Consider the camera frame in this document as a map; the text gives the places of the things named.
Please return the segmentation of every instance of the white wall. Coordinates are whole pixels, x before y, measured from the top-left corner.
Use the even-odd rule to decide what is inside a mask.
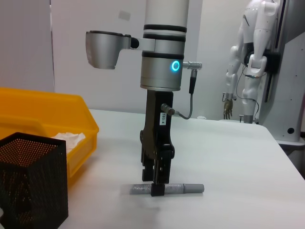
[[[146,90],[140,88],[141,52],[122,51],[115,70],[92,68],[87,61],[85,33],[116,31],[143,36],[144,0],[52,0],[55,91],[79,94],[90,108],[145,113]],[[185,61],[195,61],[202,0],[190,0]],[[119,19],[123,10],[130,20]],[[183,74],[182,91],[174,106],[189,112],[190,71]],[[199,87],[196,96],[200,96]]]
[[[197,60],[203,62],[203,70],[197,78],[200,97],[195,96],[195,113],[208,119],[223,118],[222,92],[226,92],[230,48],[236,45],[237,32],[249,0],[204,0],[201,17]],[[238,84],[242,95],[244,78]],[[241,100],[234,102],[233,118],[243,114]]]
[[[0,0],[0,87],[54,91],[50,0]]]

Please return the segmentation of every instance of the black mesh pencil holder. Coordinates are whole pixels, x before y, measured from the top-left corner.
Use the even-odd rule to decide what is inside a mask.
[[[66,142],[15,133],[0,141],[5,229],[57,229],[68,217]]]

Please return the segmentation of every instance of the table surface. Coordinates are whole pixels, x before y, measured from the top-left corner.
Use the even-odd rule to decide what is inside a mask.
[[[142,183],[145,115],[91,110],[96,152],[69,181],[60,229],[304,229],[305,181],[259,125],[172,119],[171,183],[203,183],[203,194],[152,198],[122,192]]]

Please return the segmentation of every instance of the label sticker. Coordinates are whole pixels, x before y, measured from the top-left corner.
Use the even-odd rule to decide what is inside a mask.
[[[166,125],[166,113],[160,113],[160,125]]]

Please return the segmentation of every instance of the blue led ring light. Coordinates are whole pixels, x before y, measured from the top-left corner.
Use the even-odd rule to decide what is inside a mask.
[[[178,71],[180,69],[180,63],[179,63],[179,61],[174,61],[173,63],[172,63],[172,70],[174,71],[174,72],[176,72],[176,71]]]

